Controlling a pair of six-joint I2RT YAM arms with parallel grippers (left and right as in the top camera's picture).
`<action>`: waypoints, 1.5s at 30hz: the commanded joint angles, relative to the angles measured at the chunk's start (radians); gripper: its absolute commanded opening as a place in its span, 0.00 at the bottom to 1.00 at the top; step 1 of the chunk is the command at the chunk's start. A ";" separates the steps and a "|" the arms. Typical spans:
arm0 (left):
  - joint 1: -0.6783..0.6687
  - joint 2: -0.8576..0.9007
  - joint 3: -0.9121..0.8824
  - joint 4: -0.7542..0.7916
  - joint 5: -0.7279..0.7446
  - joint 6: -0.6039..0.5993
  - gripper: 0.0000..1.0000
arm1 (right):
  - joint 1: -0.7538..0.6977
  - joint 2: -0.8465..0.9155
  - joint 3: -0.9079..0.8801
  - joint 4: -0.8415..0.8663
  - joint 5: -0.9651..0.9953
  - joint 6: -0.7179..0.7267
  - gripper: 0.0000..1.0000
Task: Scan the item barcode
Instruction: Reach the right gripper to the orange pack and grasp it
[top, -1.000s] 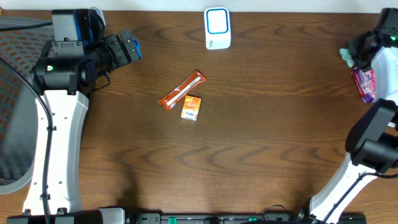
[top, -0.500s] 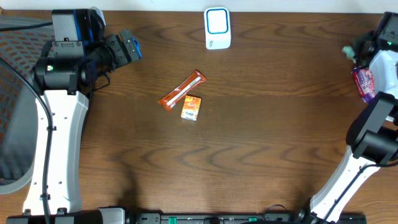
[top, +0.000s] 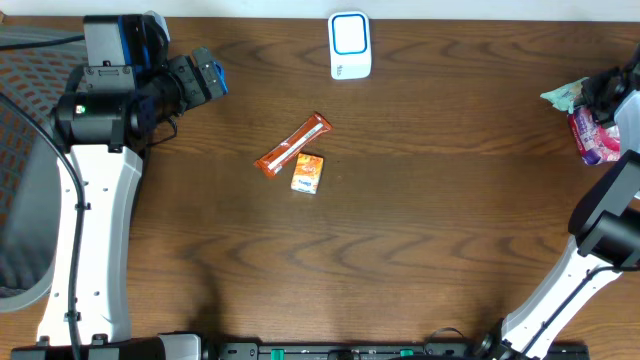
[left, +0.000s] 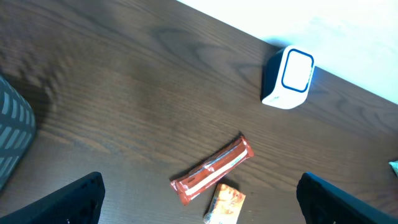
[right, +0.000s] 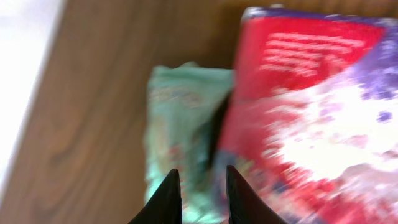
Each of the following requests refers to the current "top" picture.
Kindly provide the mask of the teal snack packet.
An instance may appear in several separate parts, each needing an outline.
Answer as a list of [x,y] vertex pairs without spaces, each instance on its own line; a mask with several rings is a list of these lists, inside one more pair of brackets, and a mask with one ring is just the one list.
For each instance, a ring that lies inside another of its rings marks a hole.
[[548,101],[553,108],[572,114],[575,110],[576,103],[581,98],[583,87],[582,83],[585,80],[587,80],[587,77],[565,84],[549,92],[542,93],[540,98]]

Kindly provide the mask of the purple snack packet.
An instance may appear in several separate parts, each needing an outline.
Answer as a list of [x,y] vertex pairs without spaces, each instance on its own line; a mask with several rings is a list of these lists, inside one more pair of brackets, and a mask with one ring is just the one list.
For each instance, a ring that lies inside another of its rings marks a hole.
[[567,116],[578,152],[586,165],[618,161],[621,156],[617,125],[604,128],[593,120],[589,109],[580,107]]

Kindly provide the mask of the orange chocolate wafer bar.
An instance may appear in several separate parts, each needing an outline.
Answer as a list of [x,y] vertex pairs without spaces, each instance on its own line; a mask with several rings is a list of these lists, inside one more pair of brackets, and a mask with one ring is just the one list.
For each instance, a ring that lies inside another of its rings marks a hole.
[[276,176],[308,143],[333,130],[333,126],[320,113],[311,115],[288,138],[254,162],[267,177]]

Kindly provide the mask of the small orange snack box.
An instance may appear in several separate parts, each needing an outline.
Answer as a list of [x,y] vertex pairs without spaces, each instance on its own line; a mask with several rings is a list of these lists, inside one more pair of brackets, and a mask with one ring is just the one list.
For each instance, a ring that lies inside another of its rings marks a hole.
[[300,153],[291,181],[294,191],[315,195],[318,190],[324,159],[319,156]]

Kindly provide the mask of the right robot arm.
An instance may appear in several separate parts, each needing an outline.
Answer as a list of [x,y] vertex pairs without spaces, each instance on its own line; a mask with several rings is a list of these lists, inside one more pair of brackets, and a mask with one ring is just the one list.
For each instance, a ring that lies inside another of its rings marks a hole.
[[568,223],[560,260],[532,295],[471,353],[474,359],[543,359],[599,290],[639,269],[639,57],[582,83],[582,103],[597,123],[618,126],[621,156],[584,195]]

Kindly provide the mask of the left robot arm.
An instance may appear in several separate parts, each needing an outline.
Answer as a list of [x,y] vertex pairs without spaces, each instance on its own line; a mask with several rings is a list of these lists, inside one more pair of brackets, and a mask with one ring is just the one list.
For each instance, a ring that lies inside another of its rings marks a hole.
[[70,74],[43,140],[57,157],[60,219],[51,292],[32,346],[15,359],[204,360],[203,335],[134,338],[127,300],[130,223],[144,160],[161,123],[225,96],[205,47],[169,56],[155,13],[88,15],[85,64]]

